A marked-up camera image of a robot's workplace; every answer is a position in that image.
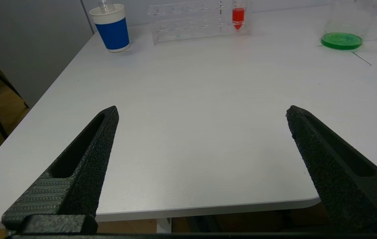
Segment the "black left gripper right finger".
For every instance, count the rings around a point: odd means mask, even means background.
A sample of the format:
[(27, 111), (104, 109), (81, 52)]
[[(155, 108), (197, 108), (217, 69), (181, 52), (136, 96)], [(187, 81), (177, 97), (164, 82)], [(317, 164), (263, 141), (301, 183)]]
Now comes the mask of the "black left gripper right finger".
[(286, 118), (332, 224), (377, 233), (377, 166), (307, 110), (290, 106)]

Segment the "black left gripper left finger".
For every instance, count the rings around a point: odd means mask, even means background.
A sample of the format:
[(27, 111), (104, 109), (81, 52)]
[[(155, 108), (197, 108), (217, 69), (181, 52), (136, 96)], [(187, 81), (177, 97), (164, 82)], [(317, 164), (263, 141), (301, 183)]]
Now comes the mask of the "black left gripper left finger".
[(100, 111), (3, 213), (2, 224), (17, 230), (35, 214), (96, 216), (119, 119), (116, 106)]

